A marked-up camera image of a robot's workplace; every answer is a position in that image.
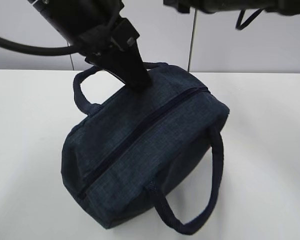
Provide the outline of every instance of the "white table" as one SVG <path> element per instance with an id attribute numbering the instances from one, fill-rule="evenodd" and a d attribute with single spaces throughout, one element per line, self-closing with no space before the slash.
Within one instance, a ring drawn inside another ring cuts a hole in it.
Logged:
<path id="1" fill-rule="evenodd" d="M 61 149 L 84 115 L 75 71 L 0 70 L 0 240 L 183 240 L 152 209 L 104 230 L 62 184 Z M 300 240 L 300 74 L 196 73 L 230 108 L 222 131 L 220 196 L 196 240 Z M 83 84 L 103 102 L 122 84 L 106 72 Z M 211 155 L 168 196 L 191 220 L 206 206 Z"/>

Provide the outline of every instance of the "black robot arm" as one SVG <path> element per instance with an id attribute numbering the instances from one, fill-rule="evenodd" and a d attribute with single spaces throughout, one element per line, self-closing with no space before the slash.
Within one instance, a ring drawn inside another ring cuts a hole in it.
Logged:
<path id="1" fill-rule="evenodd" d="M 122 0 L 28 0 L 30 4 L 71 44 L 45 48 L 12 42 L 0 37 L 0 47 L 11 51 L 61 56 L 80 53 L 86 62 L 116 76 L 137 92 L 152 81 L 140 57 L 140 36 L 127 18 L 120 16 Z M 241 10 L 236 28 L 242 30 L 263 10 L 293 16 L 300 14 L 300 0 L 164 0 L 164 5 L 189 13 L 190 7 L 204 13 Z M 244 11 L 258 9 L 241 24 Z"/>

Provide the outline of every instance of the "black strap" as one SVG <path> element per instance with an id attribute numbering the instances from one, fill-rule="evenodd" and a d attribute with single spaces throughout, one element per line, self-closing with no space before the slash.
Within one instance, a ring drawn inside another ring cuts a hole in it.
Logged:
<path id="1" fill-rule="evenodd" d="M 154 180 L 146 187 L 146 191 L 163 222 L 180 234 L 195 234 L 206 223 L 217 203 L 224 169 L 224 145 L 217 128 L 210 127 L 208 133 L 212 147 L 212 188 L 209 203 L 200 215 L 189 223 L 182 224 L 171 210 L 158 183 Z"/>
<path id="2" fill-rule="evenodd" d="M 256 19 L 256 17 L 258 17 L 260 15 L 260 13 L 262 13 L 263 9 L 259 9 L 257 11 L 255 11 L 244 23 L 242 23 L 242 20 L 245 16 L 246 10 L 242 10 L 240 12 L 240 15 L 238 17 L 238 20 L 236 21 L 236 26 L 235 28 L 237 30 L 243 30 L 245 29 L 247 26 L 249 26 L 249 24 Z"/>
<path id="3" fill-rule="evenodd" d="M 146 69 L 154 69 L 161 66 L 167 66 L 168 64 L 165 62 L 157 62 L 157 63 L 151 63 L 151 62 L 144 62 L 144 67 Z M 74 102 L 78 109 L 83 112 L 86 115 L 93 115 L 98 110 L 102 108 L 100 104 L 94 103 L 92 104 L 89 102 L 85 95 L 83 94 L 81 90 L 81 83 L 87 79 L 89 76 L 101 71 L 102 68 L 93 66 L 83 72 L 78 73 L 73 81 L 73 92 L 74 92 Z"/>

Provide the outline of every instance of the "navy blue bag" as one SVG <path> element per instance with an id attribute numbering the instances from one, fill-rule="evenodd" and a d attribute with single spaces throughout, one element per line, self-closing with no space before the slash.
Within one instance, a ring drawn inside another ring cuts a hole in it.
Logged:
<path id="1" fill-rule="evenodd" d="M 124 86 L 103 104 L 91 104 L 80 84 L 100 69 L 79 73 L 74 100 L 87 117 L 62 149 L 63 184 L 105 229 L 155 207 L 169 227 L 193 235 L 217 203 L 224 166 L 220 131 L 229 109 L 178 66 L 146 64 L 153 86 L 137 93 Z M 212 147 L 212 188 L 206 209 L 187 224 L 166 200 Z"/>

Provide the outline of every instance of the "cable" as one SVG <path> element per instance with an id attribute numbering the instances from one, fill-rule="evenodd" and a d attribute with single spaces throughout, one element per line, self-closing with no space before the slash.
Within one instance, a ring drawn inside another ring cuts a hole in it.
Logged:
<path id="1" fill-rule="evenodd" d="M 237 30 L 245 29 L 253 20 L 256 19 L 256 17 L 258 17 L 260 15 L 260 13 L 262 13 L 262 11 L 263 11 L 263 9 L 259 9 L 259 10 L 255 11 L 244 23 L 242 23 L 242 19 L 245 16 L 246 10 L 241 10 L 238 20 L 236 22 L 235 28 Z"/>
<path id="2" fill-rule="evenodd" d="M 120 14 L 120 1 L 115 1 L 115 7 L 112 12 L 111 19 L 107 24 L 107 28 L 111 29 Z M 16 43 L 0 37 L 0 48 L 11 50 L 18 53 L 37 55 L 37 56 L 64 56 L 80 52 L 81 45 L 72 45 L 66 47 L 37 47 Z"/>
<path id="3" fill-rule="evenodd" d="M 19 44 L 0 37 L 0 47 L 18 53 L 38 56 L 63 56 L 79 52 L 81 46 L 37 47 Z"/>

